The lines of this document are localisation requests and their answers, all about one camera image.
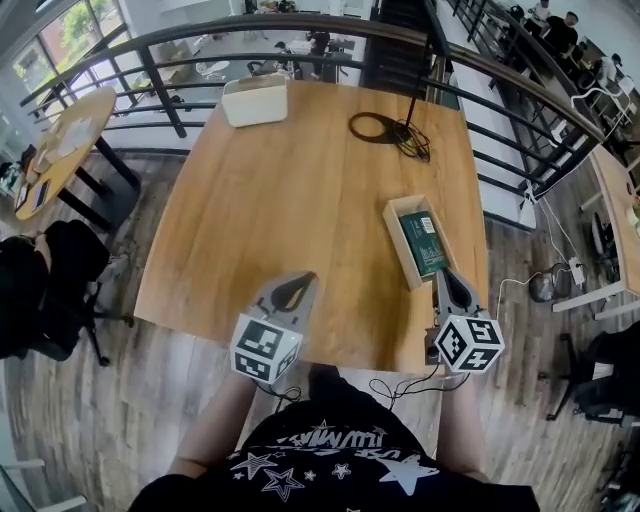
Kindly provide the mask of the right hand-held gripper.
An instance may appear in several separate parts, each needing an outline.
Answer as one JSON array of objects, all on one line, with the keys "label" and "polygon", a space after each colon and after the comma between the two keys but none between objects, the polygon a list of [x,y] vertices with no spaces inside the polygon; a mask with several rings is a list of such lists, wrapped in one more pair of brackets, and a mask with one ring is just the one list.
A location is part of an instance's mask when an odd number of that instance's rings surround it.
[{"label": "right hand-held gripper", "polygon": [[[474,308],[479,299],[471,285],[449,268],[436,273],[437,307],[447,310]],[[446,314],[437,327],[427,330],[427,360],[437,361],[451,373],[486,372],[504,351],[499,323],[485,310],[475,314]]]}]

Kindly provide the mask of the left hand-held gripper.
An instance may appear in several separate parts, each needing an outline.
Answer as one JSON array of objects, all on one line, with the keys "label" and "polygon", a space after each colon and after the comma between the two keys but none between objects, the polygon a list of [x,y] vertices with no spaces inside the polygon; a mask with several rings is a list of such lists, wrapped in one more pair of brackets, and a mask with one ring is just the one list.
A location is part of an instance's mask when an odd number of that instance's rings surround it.
[{"label": "left hand-held gripper", "polygon": [[261,287],[258,300],[239,315],[234,328],[233,371],[264,384],[274,384],[285,373],[305,341],[318,284],[314,272],[294,271]]}]

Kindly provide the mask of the green tissue pack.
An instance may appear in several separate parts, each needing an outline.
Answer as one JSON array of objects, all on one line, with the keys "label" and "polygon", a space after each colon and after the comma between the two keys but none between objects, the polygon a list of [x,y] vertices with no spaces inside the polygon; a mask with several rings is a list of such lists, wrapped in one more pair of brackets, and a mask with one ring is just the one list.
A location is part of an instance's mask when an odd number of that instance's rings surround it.
[{"label": "green tissue pack", "polygon": [[449,266],[444,246],[427,211],[402,215],[399,222],[421,277]]}]

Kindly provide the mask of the wooden tray box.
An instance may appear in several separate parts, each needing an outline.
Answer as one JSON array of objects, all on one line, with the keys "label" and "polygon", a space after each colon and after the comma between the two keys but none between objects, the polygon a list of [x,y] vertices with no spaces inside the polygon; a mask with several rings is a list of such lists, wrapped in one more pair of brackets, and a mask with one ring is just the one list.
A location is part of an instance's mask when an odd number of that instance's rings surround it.
[{"label": "wooden tray box", "polygon": [[411,291],[420,288],[435,275],[435,273],[428,277],[421,277],[419,275],[416,263],[399,222],[400,216],[420,211],[427,211],[435,224],[436,230],[448,257],[449,266],[446,268],[449,268],[452,271],[458,269],[456,258],[453,254],[451,244],[449,243],[442,223],[428,202],[427,197],[425,195],[413,195],[391,199],[384,207],[383,219],[402,267],[408,289]]}]

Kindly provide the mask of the person's left forearm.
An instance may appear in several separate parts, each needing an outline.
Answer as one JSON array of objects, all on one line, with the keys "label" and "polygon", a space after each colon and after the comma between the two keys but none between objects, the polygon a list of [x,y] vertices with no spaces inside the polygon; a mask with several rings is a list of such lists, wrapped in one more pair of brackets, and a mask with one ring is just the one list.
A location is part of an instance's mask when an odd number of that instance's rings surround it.
[{"label": "person's left forearm", "polygon": [[231,371],[187,429],[169,474],[197,478],[231,455],[241,436],[257,390],[250,378]]}]

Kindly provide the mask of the person's right forearm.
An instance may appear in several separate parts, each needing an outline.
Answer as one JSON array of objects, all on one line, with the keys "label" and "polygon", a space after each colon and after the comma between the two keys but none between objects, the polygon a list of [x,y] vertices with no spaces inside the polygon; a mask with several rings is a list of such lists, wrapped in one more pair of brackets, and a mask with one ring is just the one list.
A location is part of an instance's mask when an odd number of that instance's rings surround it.
[{"label": "person's right forearm", "polygon": [[486,481],[484,432],[471,376],[442,394],[436,461],[452,472]]}]

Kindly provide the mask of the white storage box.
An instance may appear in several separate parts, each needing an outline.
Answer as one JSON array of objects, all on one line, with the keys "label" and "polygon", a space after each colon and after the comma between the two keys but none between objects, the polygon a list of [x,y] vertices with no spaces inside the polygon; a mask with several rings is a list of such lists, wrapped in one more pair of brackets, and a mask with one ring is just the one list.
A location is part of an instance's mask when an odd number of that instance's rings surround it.
[{"label": "white storage box", "polygon": [[288,116],[289,79],[282,74],[251,76],[228,82],[221,105],[232,127],[283,121]]}]

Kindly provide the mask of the wooden table with white legs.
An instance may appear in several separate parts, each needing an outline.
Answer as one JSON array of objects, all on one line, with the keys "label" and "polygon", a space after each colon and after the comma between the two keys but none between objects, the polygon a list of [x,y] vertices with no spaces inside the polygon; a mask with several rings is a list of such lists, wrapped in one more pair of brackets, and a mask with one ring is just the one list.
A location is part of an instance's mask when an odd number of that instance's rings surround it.
[{"label": "wooden table with white legs", "polygon": [[319,279],[304,360],[418,373],[432,324],[429,286],[410,291],[383,220],[387,202],[425,195],[457,271],[481,299],[488,253],[464,115],[404,96],[292,82],[277,123],[210,116],[156,231],[135,315],[227,343],[268,280]]}]

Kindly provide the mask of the black office chair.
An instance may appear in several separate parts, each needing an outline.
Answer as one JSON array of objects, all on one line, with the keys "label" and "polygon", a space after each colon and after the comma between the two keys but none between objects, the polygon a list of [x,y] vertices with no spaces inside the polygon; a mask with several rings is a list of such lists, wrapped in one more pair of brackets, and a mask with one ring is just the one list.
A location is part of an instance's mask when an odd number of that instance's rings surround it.
[{"label": "black office chair", "polygon": [[563,375],[540,372],[540,381],[565,381],[557,409],[546,415],[555,421],[572,401],[573,413],[588,421],[630,426],[640,424],[640,320],[616,333],[601,332],[583,351],[569,333],[560,335],[569,370]]},{"label": "black office chair", "polygon": [[126,254],[112,255],[98,235],[74,219],[56,221],[45,231],[51,251],[51,270],[42,309],[43,334],[58,346],[55,359],[67,359],[81,332],[88,335],[98,363],[110,364],[97,339],[98,320],[123,322],[133,318],[118,314],[100,301],[100,293],[122,275],[129,263]]}]

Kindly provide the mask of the black star print shirt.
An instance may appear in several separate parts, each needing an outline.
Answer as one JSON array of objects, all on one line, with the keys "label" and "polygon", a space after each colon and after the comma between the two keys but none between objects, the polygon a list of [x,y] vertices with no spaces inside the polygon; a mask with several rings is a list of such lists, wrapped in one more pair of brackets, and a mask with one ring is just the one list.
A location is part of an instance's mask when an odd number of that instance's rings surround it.
[{"label": "black star print shirt", "polygon": [[129,512],[540,512],[528,486],[479,481],[429,455],[389,409],[315,364],[309,396],[242,430],[197,478],[159,477]]}]

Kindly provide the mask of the thin black pole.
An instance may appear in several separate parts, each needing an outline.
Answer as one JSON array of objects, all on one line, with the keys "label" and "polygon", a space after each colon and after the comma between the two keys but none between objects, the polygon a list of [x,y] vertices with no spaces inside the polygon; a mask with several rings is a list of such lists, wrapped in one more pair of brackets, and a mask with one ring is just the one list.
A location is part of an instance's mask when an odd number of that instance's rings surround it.
[{"label": "thin black pole", "polygon": [[417,74],[416,81],[415,81],[415,84],[414,84],[414,88],[413,88],[413,91],[412,91],[410,106],[409,106],[409,109],[407,111],[406,118],[405,118],[404,128],[406,130],[408,130],[410,128],[411,118],[412,118],[412,115],[413,115],[415,104],[416,104],[416,101],[418,100],[418,98],[419,98],[419,96],[421,94],[421,82],[422,82],[422,79],[425,76],[429,75],[430,68],[431,68],[431,52],[430,52],[430,49],[429,49],[429,43],[426,43],[424,48],[423,48],[422,56],[421,56],[421,59],[420,59],[420,66],[419,66],[418,74]]}]

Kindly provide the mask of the black metal railing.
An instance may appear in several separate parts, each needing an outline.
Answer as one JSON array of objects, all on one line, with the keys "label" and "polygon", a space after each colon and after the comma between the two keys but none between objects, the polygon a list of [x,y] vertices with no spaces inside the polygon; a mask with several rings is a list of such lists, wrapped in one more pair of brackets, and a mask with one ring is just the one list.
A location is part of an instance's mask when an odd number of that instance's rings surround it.
[{"label": "black metal railing", "polygon": [[[422,79],[418,100],[436,103],[442,94],[447,94],[456,98],[460,104],[470,102],[481,108],[485,114],[495,113],[507,120],[511,126],[511,134],[503,135],[480,119],[466,120],[470,132],[508,147],[521,157],[521,166],[515,166],[489,149],[474,150],[473,155],[479,161],[509,172],[521,180],[521,184],[515,186],[486,174],[480,175],[480,180],[491,186],[521,195],[525,185],[531,184],[535,193],[544,195],[604,141],[604,134],[586,117],[584,108],[568,106],[541,85],[522,77],[510,68],[448,42],[433,7],[427,5],[425,9],[427,29],[424,32],[378,21],[315,14],[241,15],[210,23],[178,26],[129,40],[114,48],[106,47],[98,53],[91,53],[74,67],[30,93],[20,104],[23,107],[30,106],[31,115],[35,116],[37,121],[43,122],[46,119],[43,113],[48,104],[64,104],[68,98],[76,95],[77,91],[70,83],[77,75],[102,61],[135,53],[140,60],[139,66],[115,72],[114,78],[123,79],[136,73],[146,74],[147,84],[125,90],[123,93],[156,95],[159,102],[149,109],[164,112],[168,118],[165,126],[173,128],[179,136],[184,136],[187,129],[198,124],[182,121],[180,111],[212,110],[215,105],[211,101],[176,103],[170,98],[172,92],[182,89],[220,88],[227,82],[224,79],[213,79],[171,84],[161,77],[162,70],[181,65],[195,66],[201,63],[201,58],[189,57],[158,62],[151,54],[152,47],[191,36],[218,35],[253,29],[309,28],[366,39],[364,57],[357,60],[346,53],[340,53],[335,57],[293,53],[289,55],[289,61],[320,63],[333,67],[336,71],[345,68],[357,69],[361,71],[368,88],[386,92],[398,91],[410,99],[423,48],[429,43],[431,68],[429,75]],[[496,103],[447,83],[444,76],[448,63],[459,64],[488,77],[499,89],[513,89],[517,99],[529,101],[533,109],[532,115],[527,116],[519,104]]]}]

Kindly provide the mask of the white gooseneck lamp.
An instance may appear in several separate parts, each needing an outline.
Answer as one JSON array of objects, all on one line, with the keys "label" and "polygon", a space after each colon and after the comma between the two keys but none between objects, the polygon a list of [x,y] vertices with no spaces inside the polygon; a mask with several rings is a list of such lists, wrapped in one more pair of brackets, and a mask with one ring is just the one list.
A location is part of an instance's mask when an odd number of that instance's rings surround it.
[{"label": "white gooseneck lamp", "polygon": [[634,106],[631,100],[631,92],[634,89],[634,81],[630,76],[625,75],[616,83],[616,85],[618,89],[615,92],[606,88],[592,87],[583,94],[571,96],[571,107],[575,106],[577,100],[586,99],[593,94],[596,95],[594,103],[597,103],[598,99],[604,95],[611,100],[618,111],[615,121],[628,121],[631,123],[630,115],[632,114],[632,107]]}]

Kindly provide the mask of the round wooden table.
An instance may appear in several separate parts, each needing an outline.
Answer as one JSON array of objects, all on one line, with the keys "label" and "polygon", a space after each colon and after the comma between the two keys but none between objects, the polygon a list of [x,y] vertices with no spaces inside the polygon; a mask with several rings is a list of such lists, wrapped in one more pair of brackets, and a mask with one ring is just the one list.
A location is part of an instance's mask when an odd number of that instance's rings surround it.
[{"label": "round wooden table", "polygon": [[[18,220],[33,218],[56,201],[106,233],[129,217],[141,180],[103,137],[115,106],[115,90],[98,88],[66,108],[43,132],[15,198]],[[47,179],[47,199],[33,211],[34,187]]]}]

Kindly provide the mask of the wooden desk with white frame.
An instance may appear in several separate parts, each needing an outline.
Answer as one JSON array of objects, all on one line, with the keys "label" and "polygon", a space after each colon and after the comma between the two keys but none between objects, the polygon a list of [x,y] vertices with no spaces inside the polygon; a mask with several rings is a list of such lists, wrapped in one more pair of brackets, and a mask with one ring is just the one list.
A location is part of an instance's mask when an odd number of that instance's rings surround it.
[{"label": "wooden desk with white frame", "polygon": [[590,161],[612,227],[620,277],[612,284],[554,304],[552,312],[569,311],[623,292],[635,297],[634,302],[595,313],[593,319],[599,321],[640,309],[640,235],[627,218],[637,198],[628,170],[601,145],[592,152]]}]

